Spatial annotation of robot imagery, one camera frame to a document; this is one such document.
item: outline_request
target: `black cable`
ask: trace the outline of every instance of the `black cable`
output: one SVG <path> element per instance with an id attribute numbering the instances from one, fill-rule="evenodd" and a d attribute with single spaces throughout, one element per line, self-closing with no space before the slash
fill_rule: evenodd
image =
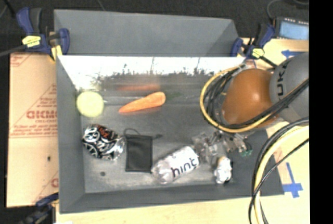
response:
<path id="1" fill-rule="evenodd" d="M 226 88 L 226 79 L 228 77 L 232 76 L 232 73 L 237 71 L 237 69 L 232 70 L 228 72 L 227 74 L 223 75 L 218 79 L 218 81 L 213 84 L 207 92 L 204 94 L 204 98 L 209 95 L 209 99 L 207 101 L 206 105 L 206 112 L 212 117 L 214 121 L 216 121 L 219 124 L 222 124 L 225 128 L 229 129 L 239 129 L 239 128 L 244 128 L 252 123 L 255 123 L 256 121 L 262 119 L 263 117 L 266 117 L 267 115 L 270 115 L 265 121 L 268 121 L 275 117 L 277 114 L 279 114 L 283 109 L 285 109 L 298 95 L 303 92 L 308 86 L 309 86 L 309 79 L 306 79 L 303 81 L 297 88 L 295 88 L 293 91 L 291 91 L 288 95 L 284 96 L 281 100 L 279 100 L 277 103 L 272 105 L 270 108 L 265 110 L 264 112 L 261 112 L 259 115 L 239 124 L 225 124 L 222 121 L 218 121 L 216 117 L 216 112 L 213 110 L 214 106 L 212 105 L 216 98 L 225 91 Z"/>
<path id="2" fill-rule="evenodd" d="M 255 175 L 257 174 L 258 167 L 260 160 L 264 156 L 264 154 L 267 152 L 269 148 L 278 140 L 281 138 L 281 136 L 286 133 L 288 130 L 296 127 L 296 126 L 304 126 L 309 124 L 309 117 L 301 118 L 299 120 L 296 120 L 292 123 L 289 123 L 279 130 L 277 130 L 270 138 L 267 139 L 267 141 L 262 146 L 261 150 L 258 153 L 257 161 L 255 162 L 254 172 L 253 172 L 253 178 L 252 178 L 252 186 L 254 185 L 255 181 Z"/>
<path id="3" fill-rule="evenodd" d="M 306 139 L 305 141 L 303 141 L 301 144 L 299 144 L 297 147 L 295 147 L 292 151 L 290 151 L 286 156 L 284 156 L 279 162 L 277 162 L 275 165 L 273 165 L 271 167 L 271 169 L 263 176 L 263 178 L 261 179 L 260 183 L 258 184 L 257 188 L 255 189 L 255 191 L 253 192 L 251 201 L 250 201 L 250 206 L 249 206 L 249 212 L 248 212 L 248 217 L 249 217 L 249 221 L 252 224 L 251 221 L 251 211 L 252 208 L 254 206 L 254 199 L 257 196 L 257 194 L 259 193 L 263 183 L 268 179 L 268 177 L 272 174 L 272 172 L 284 161 L 286 160 L 290 155 L 292 155 L 294 152 L 296 152 L 297 150 L 299 150 L 301 147 L 303 147 L 304 145 L 306 145 L 306 143 L 308 143 L 310 141 L 310 139 Z"/>
<path id="4" fill-rule="evenodd" d="M 288 1 L 288 0 L 272 0 L 272 1 L 270 1 L 269 3 L 268 3 L 268 5 L 266 6 L 266 13 L 267 13 L 267 15 L 268 15 L 268 17 L 269 17 L 269 19 L 270 20 L 273 20 L 274 19 L 274 17 L 271 15 L 271 13 L 270 13 L 270 6 L 273 4 L 273 3 L 275 3 L 275 2 L 280 2 L 280 1 Z M 297 4 L 300 4 L 300 5 L 308 5 L 309 4 L 309 2 L 307 2 L 307 3 L 302 3 L 302 2 L 300 2 L 300 1 L 298 1 L 298 0 L 292 0 L 293 2 L 295 2 L 295 3 L 297 3 Z"/>
<path id="5" fill-rule="evenodd" d="M 9 54 L 14 53 L 14 52 L 22 51 L 24 49 L 25 49 L 25 45 L 20 45 L 20 46 L 14 47 L 12 49 L 0 52 L 0 57 L 5 56 L 5 55 L 9 55 Z"/>

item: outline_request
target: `bottle label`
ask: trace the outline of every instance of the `bottle label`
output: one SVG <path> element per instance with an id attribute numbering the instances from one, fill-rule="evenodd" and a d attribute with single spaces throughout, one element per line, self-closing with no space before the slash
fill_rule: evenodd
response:
<path id="1" fill-rule="evenodd" d="M 170 167 L 170 174 L 175 180 L 182 174 L 188 173 L 199 166 L 199 159 L 194 150 L 186 146 L 164 159 Z"/>

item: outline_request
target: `blue clamp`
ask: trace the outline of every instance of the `blue clamp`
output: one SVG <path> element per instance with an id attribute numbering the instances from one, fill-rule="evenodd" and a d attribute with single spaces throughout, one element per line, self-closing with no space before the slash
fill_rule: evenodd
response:
<path id="1" fill-rule="evenodd" d="M 38 202 L 36 202 L 36 210 L 25 217 L 24 220 L 17 222 L 17 224 L 40 224 L 44 221 L 51 211 L 54 209 L 53 206 L 50 204 L 55 200 L 59 199 L 59 193 L 51 194 Z"/>
<path id="2" fill-rule="evenodd" d="M 275 28 L 271 24 L 266 25 L 266 29 L 263 28 L 263 25 L 261 25 L 259 34 L 253 42 L 250 40 L 248 44 L 244 44 L 241 38 L 237 38 L 232 45 L 230 56 L 236 57 L 240 54 L 241 56 L 245 56 L 245 58 L 261 58 L 264 54 L 263 48 L 265 44 L 269 42 L 275 34 Z"/>
<path id="3" fill-rule="evenodd" d="M 62 28 L 50 37 L 46 37 L 39 31 L 41 8 L 24 7 L 16 13 L 18 25 L 25 31 L 27 37 L 23 39 L 26 52 L 42 52 L 51 57 L 53 46 L 49 45 L 51 39 L 59 39 L 58 45 L 61 47 L 62 54 L 66 54 L 69 49 L 70 39 L 68 29 Z"/>

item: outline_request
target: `crumpled can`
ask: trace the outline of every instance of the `crumpled can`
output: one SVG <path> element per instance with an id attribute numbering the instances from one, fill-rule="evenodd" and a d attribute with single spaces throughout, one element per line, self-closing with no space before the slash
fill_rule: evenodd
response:
<path id="1" fill-rule="evenodd" d="M 125 147 L 124 136 L 99 124 L 89 125 L 81 140 L 92 156 L 106 160 L 116 160 Z"/>

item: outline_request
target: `black cord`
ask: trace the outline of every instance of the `black cord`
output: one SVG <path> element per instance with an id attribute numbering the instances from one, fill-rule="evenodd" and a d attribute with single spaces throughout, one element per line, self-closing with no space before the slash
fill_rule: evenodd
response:
<path id="1" fill-rule="evenodd" d="M 248 217 L 249 217 L 249 221 L 252 224 L 251 221 L 251 211 L 252 208 L 254 206 L 254 199 L 257 196 L 257 194 L 259 193 L 259 191 L 261 190 L 261 187 L 263 185 L 263 183 L 268 179 L 268 177 L 272 174 L 272 172 L 284 161 L 286 160 L 290 155 L 292 155 L 294 152 L 296 152 L 297 150 L 299 150 L 301 147 L 303 147 L 304 145 L 306 145 L 306 143 L 308 143 L 310 141 L 310 139 L 306 139 L 305 141 L 303 141 L 301 144 L 299 144 L 297 147 L 295 147 L 292 151 L 290 151 L 285 157 L 283 157 L 279 162 L 277 162 L 275 165 L 273 165 L 271 167 L 271 169 L 263 176 L 263 178 L 261 179 L 260 183 L 258 184 L 257 188 L 255 189 L 255 191 L 253 192 L 252 198 L 251 198 L 251 202 L 250 202 L 250 206 L 249 206 L 249 212 L 248 212 Z"/>
<path id="2" fill-rule="evenodd" d="M 218 112 L 215 111 L 214 103 L 216 103 L 216 99 L 219 98 L 221 93 L 225 92 L 226 89 L 226 82 L 233 76 L 233 73 L 239 70 L 239 68 L 229 71 L 225 75 L 221 76 L 204 94 L 204 99 L 208 98 L 206 104 L 206 112 L 212 117 L 212 119 L 219 124 L 222 124 L 224 127 L 229 129 L 240 129 L 244 128 L 252 123 L 257 122 L 258 120 L 267 117 L 266 121 L 274 118 L 278 115 L 283 109 L 285 109 L 294 99 L 296 99 L 308 86 L 309 86 L 309 79 L 304 80 L 297 88 L 291 91 L 288 95 L 284 96 L 280 101 L 272 105 L 270 108 L 261 112 L 259 115 L 239 124 L 231 124 L 228 125 L 223 123 L 223 121 L 219 121 L 218 118 L 222 117 L 221 110 Z"/>
<path id="3" fill-rule="evenodd" d="M 289 0 L 272 0 L 272 1 L 270 1 L 269 3 L 268 3 L 268 5 L 267 5 L 267 7 L 266 7 L 266 13 L 267 13 L 267 15 L 268 15 L 268 17 L 270 18 L 270 20 L 273 20 L 274 19 L 274 17 L 271 15 L 271 13 L 270 13 L 270 6 L 273 4 L 273 3 L 276 3 L 276 2 L 280 2 L 280 1 L 289 1 Z M 302 2 L 300 2 L 300 1 L 298 1 L 298 0 L 292 0 L 293 2 L 295 2 L 295 3 L 297 3 L 297 4 L 300 4 L 300 5 L 308 5 L 309 4 L 309 2 L 307 2 L 307 3 L 302 3 Z"/>
<path id="4" fill-rule="evenodd" d="M 288 130 L 292 129 L 293 127 L 295 126 L 305 126 L 305 125 L 308 125 L 309 124 L 309 117 L 305 117 L 305 118 L 302 118 L 302 119 L 299 119 L 299 120 L 296 120 L 292 123 L 289 123 L 285 126 L 283 126 L 282 128 L 280 128 L 278 131 L 276 131 L 266 142 L 265 144 L 262 146 L 259 154 L 258 154 L 258 157 L 257 157 L 257 161 L 255 162 L 255 167 L 254 167 L 254 171 L 253 171 L 253 177 L 252 177 L 252 196 L 255 194 L 254 192 L 254 183 L 255 183 L 255 177 L 257 175 L 257 172 L 258 172 L 258 167 L 259 167 L 259 164 L 261 162 L 261 159 L 263 158 L 264 154 L 267 152 L 267 150 L 269 148 L 272 147 L 272 145 L 277 141 L 279 140 Z M 261 211 L 262 211 L 262 215 L 263 215 L 263 218 L 264 218 L 264 223 L 265 222 L 265 214 L 261 208 Z"/>

